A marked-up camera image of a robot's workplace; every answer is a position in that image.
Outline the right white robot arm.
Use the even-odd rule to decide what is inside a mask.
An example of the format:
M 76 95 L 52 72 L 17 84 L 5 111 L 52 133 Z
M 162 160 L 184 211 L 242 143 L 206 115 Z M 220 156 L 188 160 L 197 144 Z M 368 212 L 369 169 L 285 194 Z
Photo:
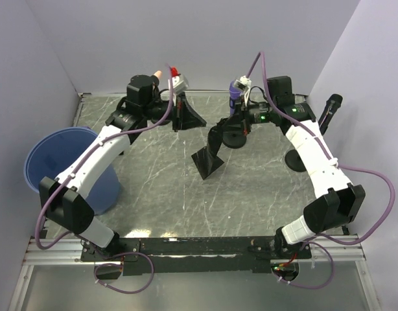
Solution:
M 264 102 L 250 100 L 252 82 L 244 75 L 229 87 L 231 115 L 213 128 L 218 139 L 226 128 L 240 127 L 246 136 L 252 124 L 271 122 L 280 127 L 293 149 L 285 156 L 287 166 L 305 171 L 314 188 L 315 199 L 303 214 L 280 227 L 275 234 L 274 249 L 282 258 L 289 258 L 298 245 L 328 229 L 351 223 L 366 197 L 362 185 L 354 185 L 338 166 L 323 139 L 323 126 L 306 102 L 296 102 L 289 76 L 266 80 L 274 87 Z

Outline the black trash bag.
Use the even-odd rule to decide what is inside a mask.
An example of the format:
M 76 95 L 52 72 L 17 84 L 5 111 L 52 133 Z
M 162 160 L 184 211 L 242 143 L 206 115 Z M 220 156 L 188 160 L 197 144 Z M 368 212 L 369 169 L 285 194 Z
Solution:
M 224 164 L 218 157 L 222 144 L 224 123 L 227 118 L 222 118 L 207 134 L 207 145 L 194 153 L 191 157 L 202 179 L 208 178 L 214 171 Z

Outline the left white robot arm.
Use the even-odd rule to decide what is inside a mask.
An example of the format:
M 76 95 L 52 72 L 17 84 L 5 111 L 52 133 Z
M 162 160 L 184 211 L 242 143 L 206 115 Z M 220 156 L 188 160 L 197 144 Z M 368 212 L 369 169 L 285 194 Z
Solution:
M 87 240 L 104 260 L 124 252 L 119 234 L 104 225 L 86 198 L 94 184 L 138 136 L 169 122 L 175 132 L 204 127 L 206 121 L 189 105 L 185 91 L 189 83 L 182 74 L 171 74 L 169 99 L 159 90 L 160 72 L 135 75 L 126 87 L 126 96 L 108 117 L 97 138 L 55 178 L 44 177 L 39 184 L 41 212 L 44 217 Z

